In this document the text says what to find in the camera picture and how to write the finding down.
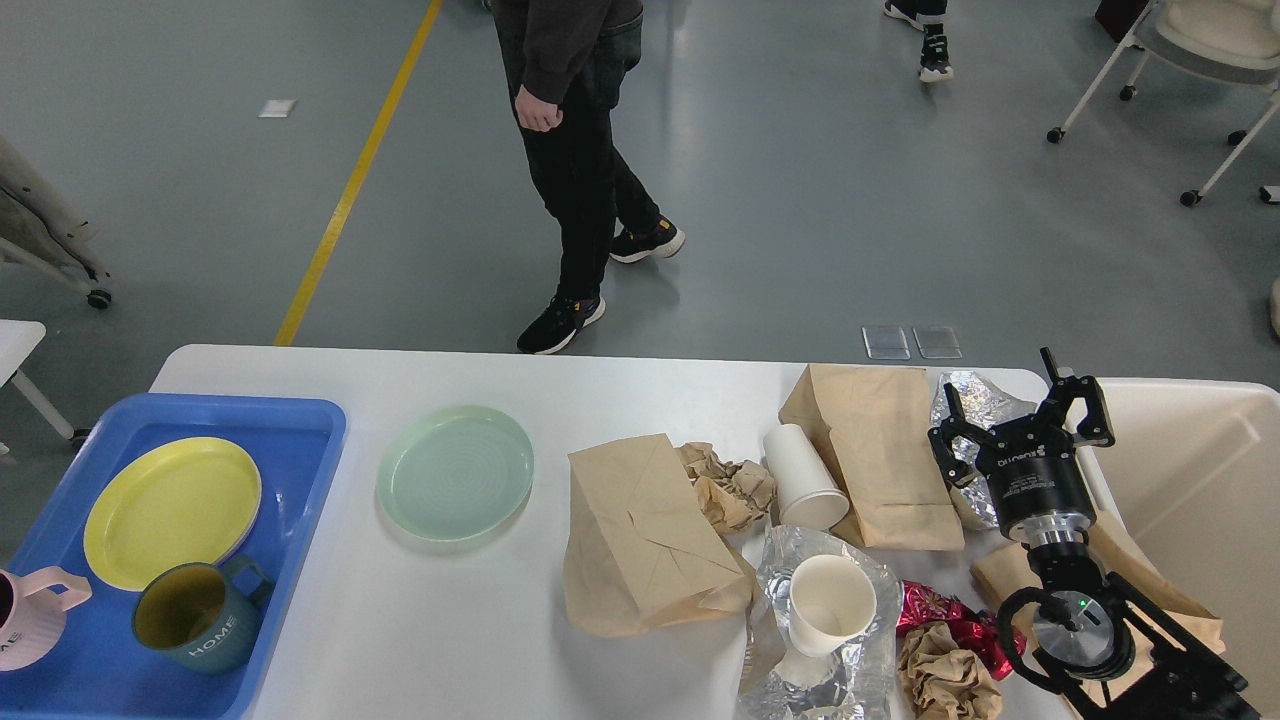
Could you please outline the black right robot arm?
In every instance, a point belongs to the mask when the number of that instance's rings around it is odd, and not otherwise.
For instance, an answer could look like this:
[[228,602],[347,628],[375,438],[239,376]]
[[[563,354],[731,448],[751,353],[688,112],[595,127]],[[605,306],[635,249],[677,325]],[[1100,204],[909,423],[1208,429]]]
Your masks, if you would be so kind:
[[928,432],[942,479],[984,477],[1004,538],[1027,551],[1038,585],[1012,592],[996,616],[1015,673],[1062,696],[1084,719],[1256,719],[1247,679],[1089,547],[1094,505],[1076,460],[1115,437],[1092,375],[1061,375],[1032,414],[989,429],[970,423],[943,384],[948,414]]

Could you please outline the brown paper bag under arm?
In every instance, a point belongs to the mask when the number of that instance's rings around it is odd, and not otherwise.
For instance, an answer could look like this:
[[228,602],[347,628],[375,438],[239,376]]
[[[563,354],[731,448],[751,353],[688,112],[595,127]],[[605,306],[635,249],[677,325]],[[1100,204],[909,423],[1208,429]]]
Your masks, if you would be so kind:
[[1254,719],[1245,679],[1108,515],[1071,542],[1010,541],[973,565],[1015,674],[1078,719]]

